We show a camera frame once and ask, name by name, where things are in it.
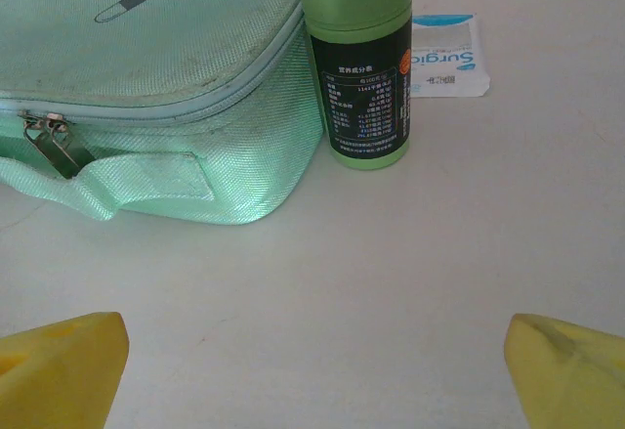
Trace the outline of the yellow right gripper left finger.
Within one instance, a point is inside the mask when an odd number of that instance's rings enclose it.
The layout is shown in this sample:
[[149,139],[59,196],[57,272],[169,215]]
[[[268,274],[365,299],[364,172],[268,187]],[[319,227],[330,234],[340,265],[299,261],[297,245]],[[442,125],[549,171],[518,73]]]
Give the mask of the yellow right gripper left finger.
[[0,337],[0,429],[104,429],[129,348],[117,312]]

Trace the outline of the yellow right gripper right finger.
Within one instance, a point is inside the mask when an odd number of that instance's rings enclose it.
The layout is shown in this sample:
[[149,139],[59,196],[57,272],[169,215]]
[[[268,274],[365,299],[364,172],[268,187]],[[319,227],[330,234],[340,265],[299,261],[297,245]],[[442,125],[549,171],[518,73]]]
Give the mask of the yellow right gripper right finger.
[[530,429],[625,429],[625,337],[516,314],[504,357]]

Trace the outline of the mint green medicine bag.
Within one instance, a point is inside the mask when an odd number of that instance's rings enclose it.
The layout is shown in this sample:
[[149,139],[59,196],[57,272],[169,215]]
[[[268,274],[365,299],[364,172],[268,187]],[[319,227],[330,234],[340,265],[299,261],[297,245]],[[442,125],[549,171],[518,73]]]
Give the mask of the mint green medicine bag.
[[0,184],[18,192],[247,224],[322,133],[300,0],[0,0]]

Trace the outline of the white blue surgical dressing packet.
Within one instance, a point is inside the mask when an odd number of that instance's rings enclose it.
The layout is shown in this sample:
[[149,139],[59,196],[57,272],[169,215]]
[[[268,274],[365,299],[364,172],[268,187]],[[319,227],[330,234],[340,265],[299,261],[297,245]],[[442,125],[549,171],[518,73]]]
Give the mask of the white blue surgical dressing packet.
[[477,98],[489,88],[477,15],[412,18],[413,98]]

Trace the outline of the green supplement bottle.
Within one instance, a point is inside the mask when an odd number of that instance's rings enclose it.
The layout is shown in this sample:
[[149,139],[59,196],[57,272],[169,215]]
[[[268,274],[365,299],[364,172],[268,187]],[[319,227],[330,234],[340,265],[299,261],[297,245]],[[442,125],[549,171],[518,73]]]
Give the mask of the green supplement bottle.
[[408,148],[412,0],[301,0],[334,156],[375,170]]

